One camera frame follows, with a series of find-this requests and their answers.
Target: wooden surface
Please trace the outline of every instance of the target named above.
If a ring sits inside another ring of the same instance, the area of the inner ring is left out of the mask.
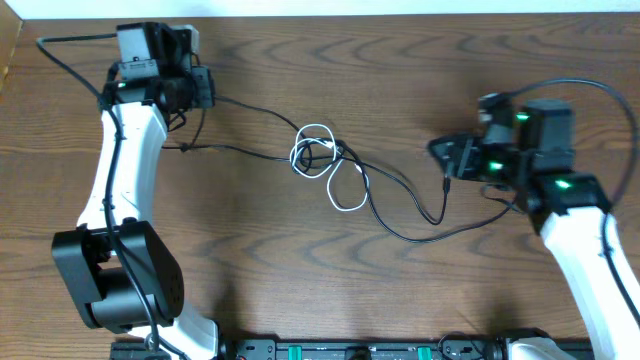
[[[359,155],[410,178],[427,208],[441,174],[433,138],[477,127],[476,99],[555,76],[603,80],[640,109],[639,15],[411,16],[172,19],[201,34],[220,94],[266,106],[298,124],[332,127]],[[113,31],[116,21],[30,21],[0,103],[0,358],[105,358],[113,336],[80,321],[50,254],[87,201],[102,137],[95,99],[34,46],[38,36]],[[118,57],[113,40],[54,45],[94,84]],[[578,170],[607,191],[627,157],[628,128],[614,103],[570,86]],[[198,115],[171,134],[185,141]],[[219,104],[201,142],[286,156],[294,133],[277,119]],[[346,166],[344,203],[361,183]],[[640,177],[617,211],[622,242],[640,266]],[[438,337],[538,326],[555,337],[585,328],[554,259],[525,217],[440,243],[390,235],[368,209],[340,213],[324,180],[229,151],[161,154],[155,227],[180,263],[187,298],[226,334],[281,338]],[[478,184],[454,181],[434,228],[378,175],[373,194],[389,225],[428,236],[500,210]]]

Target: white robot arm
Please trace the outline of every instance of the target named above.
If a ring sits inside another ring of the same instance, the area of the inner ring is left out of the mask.
[[[587,327],[598,360],[637,359],[640,329],[618,289],[602,253],[601,224],[604,213],[597,207],[551,214],[540,235],[569,283]],[[624,256],[615,218],[609,215],[607,240],[614,265],[633,303],[640,305],[640,286]],[[508,359],[571,359],[550,339],[526,338],[509,345]]]
[[[112,187],[115,228],[109,231],[117,231],[118,241],[126,250],[123,256],[131,263],[131,272],[140,280],[144,295],[136,296],[122,269],[102,270],[98,266],[108,260],[110,251],[105,241],[102,199],[117,141],[114,119],[107,111],[102,115],[102,152],[89,201],[78,219],[78,228],[55,235],[53,257],[87,326],[148,339],[152,329],[147,320],[151,317],[145,312],[149,310],[158,319],[160,345],[180,350],[170,351],[173,359],[215,358],[220,347],[218,328],[184,300],[181,270],[150,225],[156,168],[167,138],[168,116],[191,107],[213,106],[213,82],[208,69],[191,66],[198,36],[190,26],[172,30],[158,23],[126,25],[118,28],[118,39],[123,80],[107,82],[104,92],[110,95],[110,109],[124,135]],[[165,46],[165,41],[172,46]],[[567,278],[595,358],[638,358],[640,328],[603,254],[600,226],[606,199],[603,201],[601,191],[587,192],[589,196],[583,197],[570,189],[574,185],[589,191],[594,184],[597,187],[595,178],[571,170],[573,154],[567,131],[572,114],[557,101],[530,102],[530,116],[538,119],[522,126],[527,136],[516,149],[508,124],[514,116],[508,106],[492,103],[490,114],[484,114],[489,115],[490,126],[483,139],[469,135],[438,139],[430,144],[432,155],[450,176],[492,179],[513,186],[519,196],[518,206],[529,213],[534,229]],[[559,120],[546,121],[545,114]],[[481,158],[491,156],[516,166],[510,169],[492,160],[488,172],[478,170],[478,164],[487,165]],[[457,169],[451,166],[452,158],[458,161]],[[640,302],[640,286],[620,246],[612,215],[606,225],[613,267],[635,309]],[[142,306],[145,298],[150,309]],[[571,358],[551,339],[541,337],[515,339],[504,350],[506,359],[512,360]],[[419,352],[419,358],[424,354],[431,352]]]

